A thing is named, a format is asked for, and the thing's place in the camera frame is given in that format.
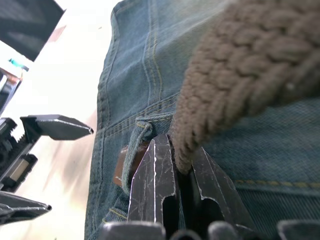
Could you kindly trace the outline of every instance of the black plastic part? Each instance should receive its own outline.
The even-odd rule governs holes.
[[[54,0],[0,0],[0,41],[34,61],[63,14]]]
[[[284,220],[277,225],[281,240],[319,240],[320,221]]]
[[[166,231],[160,223],[130,221],[104,224],[98,240],[165,240]]]
[[[21,120],[26,135],[31,127],[36,133],[49,136],[54,140],[76,140],[94,133],[91,127],[77,119],[57,114],[30,115],[21,117]]]
[[[23,157],[23,159],[29,163],[28,166],[25,168],[25,170],[17,179],[17,181],[11,179],[10,177],[7,177],[3,181],[4,186],[1,189],[2,191],[11,192],[11,193],[16,192],[16,190],[19,188],[21,183],[23,183],[26,180],[26,177],[32,171],[32,168],[36,165],[38,161],[37,157],[33,154],[28,154],[25,157]]]
[[[0,225],[31,220],[51,209],[50,205],[0,191]]]

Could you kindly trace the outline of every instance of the blue denim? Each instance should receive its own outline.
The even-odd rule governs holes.
[[[125,0],[111,14],[112,38],[98,85],[85,239],[126,221],[128,169],[140,141],[169,130],[184,72],[200,37],[232,0]],[[320,100],[245,118],[204,147],[231,177],[257,228],[281,219],[320,219]],[[123,189],[113,183],[128,145]]]

